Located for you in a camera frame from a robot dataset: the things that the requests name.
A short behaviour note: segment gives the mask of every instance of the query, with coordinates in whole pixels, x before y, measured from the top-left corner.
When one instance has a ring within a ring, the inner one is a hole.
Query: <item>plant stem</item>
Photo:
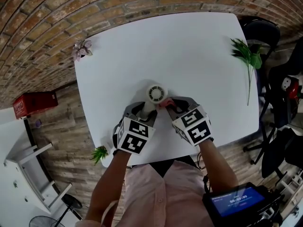
[[[247,71],[248,71],[248,81],[249,81],[249,85],[248,85],[248,101],[247,101],[247,106],[250,104],[250,85],[251,85],[251,79],[252,79],[252,73],[253,73],[253,67],[252,67],[252,71],[250,71],[250,65],[247,63]]]

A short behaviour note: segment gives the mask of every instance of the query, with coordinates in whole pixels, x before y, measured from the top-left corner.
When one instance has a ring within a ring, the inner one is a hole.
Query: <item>small succulent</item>
[[[91,154],[93,155],[93,158],[91,160],[94,160],[96,165],[100,159],[105,159],[105,157],[108,156],[108,151],[104,146],[100,146],[94,149]]]
[[[72,55],[74,61],[80,61],[80,58],[84,55],[92,55],[93,53],[89,50],[91,47],[90,40],[78,40],[72,49]]]

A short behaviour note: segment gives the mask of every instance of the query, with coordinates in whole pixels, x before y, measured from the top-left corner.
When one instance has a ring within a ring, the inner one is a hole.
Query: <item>pink shirt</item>
[[[174,161],[162,178],[151,165],[133,167],[125,178],[125,212],[118,227],[210,227],[213,223],[202,203],[203,174]],[[100,227],[82,220],[75,227]]]

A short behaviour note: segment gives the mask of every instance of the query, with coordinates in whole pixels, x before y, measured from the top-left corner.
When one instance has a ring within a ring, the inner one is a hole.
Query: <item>white table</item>
[[[154,83],[169,96],[188,96],[208,113],[214,143],[221,146],[258,130],[258,94],[253,74],[248,100],[246,66],[231,56],[230,38],[245,41],[234,14],[181,13],[152,17],[112,28],[90,38],[92,56],[75,63],[78,87],[95,147],[111,138],[127,105],[145,101]],[[194,155],[166,111],[159,111],[156,132],[128,165]],[[108,166],[112,155],[102,161]]]

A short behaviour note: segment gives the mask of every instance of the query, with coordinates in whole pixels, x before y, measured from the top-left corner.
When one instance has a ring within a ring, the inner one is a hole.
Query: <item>red box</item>
[[[58,105],[55,92],[24,93],[13,104],[16,118],[41,113]]]

